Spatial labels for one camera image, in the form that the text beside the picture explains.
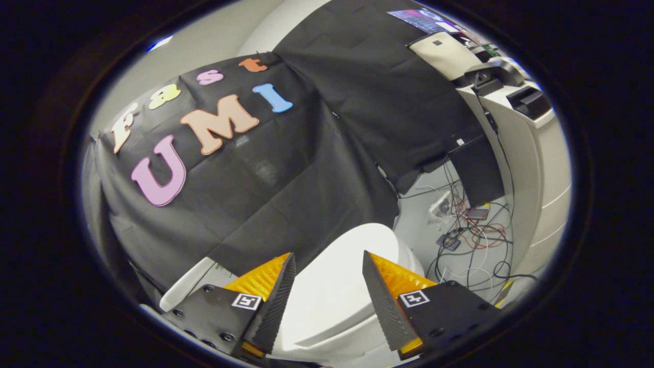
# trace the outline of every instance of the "toilet seat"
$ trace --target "toilet seat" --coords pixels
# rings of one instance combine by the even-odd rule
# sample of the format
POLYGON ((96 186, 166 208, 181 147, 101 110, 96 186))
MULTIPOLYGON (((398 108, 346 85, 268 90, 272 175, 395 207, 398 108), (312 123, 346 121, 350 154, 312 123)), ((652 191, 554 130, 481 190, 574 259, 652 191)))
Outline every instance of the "toilet seat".
POLYGON ((390 228, 351 229, 296 276, 271 358, 337 361, 386 343, 362 274, 364 250, 424 274, 390 228))

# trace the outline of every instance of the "blue letter i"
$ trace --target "blue letter i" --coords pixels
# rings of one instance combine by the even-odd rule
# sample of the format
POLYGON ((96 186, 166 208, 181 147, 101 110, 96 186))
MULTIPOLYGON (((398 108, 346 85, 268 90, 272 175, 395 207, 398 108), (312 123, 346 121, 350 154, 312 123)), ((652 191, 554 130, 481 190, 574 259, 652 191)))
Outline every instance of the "blue letter i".
POLYGON ((261 94, 273 106, 274 113, 282 113, 293 107, 293 103, 286 101, 280 96, 270 83, 256 86, 252 89, 253 92, 261 94))

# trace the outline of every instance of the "power adapter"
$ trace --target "power adapter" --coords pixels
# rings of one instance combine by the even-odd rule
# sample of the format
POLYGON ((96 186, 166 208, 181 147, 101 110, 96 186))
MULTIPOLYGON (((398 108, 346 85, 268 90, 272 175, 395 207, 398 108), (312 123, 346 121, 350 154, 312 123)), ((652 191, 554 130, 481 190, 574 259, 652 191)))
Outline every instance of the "power adapter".
POLYGON ((457 240, 454 236, 443 234, 436 240, 436 244, 449 251, 455 251, 461 244, 461 241, 457 240))

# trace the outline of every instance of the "pink letter u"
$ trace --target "pink letter u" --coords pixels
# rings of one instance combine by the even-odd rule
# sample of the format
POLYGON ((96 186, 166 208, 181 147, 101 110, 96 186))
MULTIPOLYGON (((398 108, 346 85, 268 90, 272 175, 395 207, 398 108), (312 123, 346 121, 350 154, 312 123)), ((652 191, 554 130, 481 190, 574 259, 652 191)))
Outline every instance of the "pink letter u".
POLYGON ((186 168, 182 159, 173 148, 173 136, 164 137, 156 146, 154 146, 154 153, 159 154, 170 167, 173 172, 173 177, 170 182, 163 187, 157 183, 152 175, 150 168, 150 159, 142 159, 138 165, 131 172, 131 179, 141 188, 150 203, 157 207, 165 206, 170 203, 182 190, 184 181, 186 180, 186 168))

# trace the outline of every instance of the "pink letter s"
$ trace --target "pink letter s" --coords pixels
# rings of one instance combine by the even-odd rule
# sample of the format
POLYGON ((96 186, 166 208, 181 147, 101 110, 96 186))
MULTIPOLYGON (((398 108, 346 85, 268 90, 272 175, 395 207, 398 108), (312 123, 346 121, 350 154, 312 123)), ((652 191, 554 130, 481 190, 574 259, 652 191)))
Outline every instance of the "pink letter s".
POLYGON ((210 70, 204 73, 200 73, 196 79, 200 81, 200 84, 206 86, 207 84, 218 82, 222 80, 224 77, 225 76, 221 74, 219 71, 210 70))

